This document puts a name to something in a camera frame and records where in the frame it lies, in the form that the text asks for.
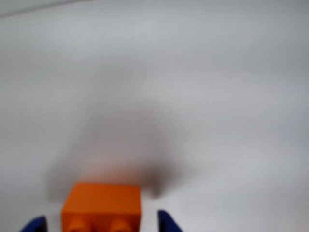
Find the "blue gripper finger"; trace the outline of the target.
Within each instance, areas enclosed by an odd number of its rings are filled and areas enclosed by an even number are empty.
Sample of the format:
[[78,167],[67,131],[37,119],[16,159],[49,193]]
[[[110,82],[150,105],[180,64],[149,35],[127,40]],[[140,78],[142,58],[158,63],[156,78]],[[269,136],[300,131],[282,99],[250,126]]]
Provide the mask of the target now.
[[46,232],[46,217],[35,217],[20,232]]
[[164,210],[158,210],[158,231],[159,232],[183,232],[169,213]]

